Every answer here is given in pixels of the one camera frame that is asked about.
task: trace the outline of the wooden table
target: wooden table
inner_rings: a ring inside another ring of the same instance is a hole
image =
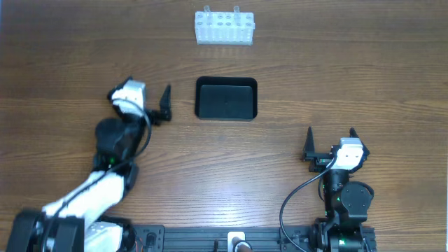
[[[355,179],[376,197],[380,251],[443,251],[447,216],[448,3],[240,1],[252,46],[197,45],[194,12],[228,1],[3,0],[0,33],[0,249],[24,207],[86,179],[106,93],[129,75],[173,120],[153,130],[133,191],[108,214],[134,223],[278,227],[285,196],[311,178],[308,126],[329,151],[355,127],[371,151]],[[252,122],[195,117],[200,76],[258,81]],[[323,216],[316,184],[285,222]]]

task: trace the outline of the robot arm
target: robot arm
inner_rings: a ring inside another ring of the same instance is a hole
[[[108,99],[120,118],[107,118],[97,125],[97,154],[89,178],[62,199],[45,205],[42,212],[19,213],[6,251],[130,250],[135,243],[130,222],[102,214],[133,188],[139,172],[134,159],[148,145],[151,124],[171,120],[170,92],[168,85],[160,111],[154,111],[144,108],[144,83],[128,78],[110,91]],[[137,152],[146,127],[146,142]]]

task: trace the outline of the wooden tabletop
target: wooden tabletop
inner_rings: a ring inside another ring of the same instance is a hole
[[[240,1],[252,46],[197,45],[194,12],[229,1],[3,0],[0,33],[0,250],[15,215],[83,182],[106,93],[132,75],[147,106],[172,85],[173,120],[153,129],[133,191],[108,211],[169,227],[279,226],[287,194],[315,174],[308,126],[329,151],[355,127],[375,189],[366,225],[380,251],[444,251],[447,238],[448,2]],[[194,114],[200,76],[258,82],[252,122]],[[288,225],[324,216],[317,185]]]

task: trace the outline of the wood grain surface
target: wood grain surface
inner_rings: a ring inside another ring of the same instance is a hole
[[[252,46],[197,45],[194,12],[255,13]],[[3,0],[0,250],[15,215],[91,170],[106,93],[129,75],[147,106],[172,85],[173,120],[153,130],[133,191],[108,211],[169,227],[279,226],[311,178],[308,126],[328,151],[355,127],[371,151],[355,179],[375,189],[380,251],[444,251],[447,238],[448,2],[371,0]],[[258,81],[252,122],[194,115],[200,76]],[[324,215],[317,185],[288,225]]]

